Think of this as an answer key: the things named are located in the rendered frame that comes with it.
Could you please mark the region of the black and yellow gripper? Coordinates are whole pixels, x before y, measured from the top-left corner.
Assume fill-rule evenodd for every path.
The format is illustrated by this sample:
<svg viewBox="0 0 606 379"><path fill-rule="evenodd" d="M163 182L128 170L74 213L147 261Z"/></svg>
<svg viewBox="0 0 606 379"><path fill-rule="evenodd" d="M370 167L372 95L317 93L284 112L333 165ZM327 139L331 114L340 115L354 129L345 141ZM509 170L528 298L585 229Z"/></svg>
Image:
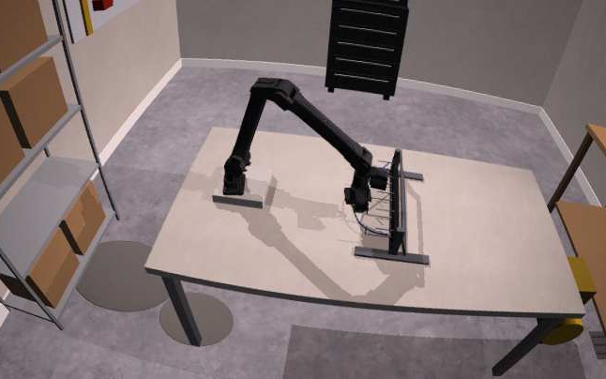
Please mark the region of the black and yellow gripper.
<svg viewBox="0 0 606 379"><path fill-rule="evenodd" d="M363 190L363 189L365 189L365 188L366 188L366 187L365 187L365 188L361 188L361 189L360 189L360 188L356 187L356 186L355 186L353 183L352 183L352 185L353 185L353 186L354 186L356 189L359 189L359 190ZM344 196L345 196L344 200L345 200L346 204L347 204L347 205L351 205L351 207L353 208L353 213L355 213L355 202L354 202L353 200L350 200L350 188L344 188ZM370 190L370 192L369 192L368 202L370 202L370 203L371 203L371 190Z"/></svg>

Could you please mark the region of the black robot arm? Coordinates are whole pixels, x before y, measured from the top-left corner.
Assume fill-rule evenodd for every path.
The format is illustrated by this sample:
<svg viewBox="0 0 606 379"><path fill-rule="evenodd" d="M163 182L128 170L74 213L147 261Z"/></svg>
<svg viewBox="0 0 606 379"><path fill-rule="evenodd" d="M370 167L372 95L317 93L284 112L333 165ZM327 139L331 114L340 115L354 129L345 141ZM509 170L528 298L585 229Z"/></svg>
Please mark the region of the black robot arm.
<svg viewBox="0 0 606 379"><path fill-rule="evenodd" d="M297 91L298 90L298 91ZM350 200L355 200L356 212L368 210L370 188L386 190L388 172L371 166L372 153L352 140L324 114L309 103L291 81L279 78L258 78L250 89L250 101L238 132L231 156L224 164L223 195L243 195L243 172L250 166L250 145L267 99L273 100L284 111L291 111L336 148L355 169ZM273 96L272 96L273 95ZM362 152L363 151L363 152ZM361 155L362 152L362 155ZM370 178L370 180L369 180ZM367 186L368 185L368 186ZM366 187L366 188L365 188ZM365 188L365 189L361 189Z"/></svg>

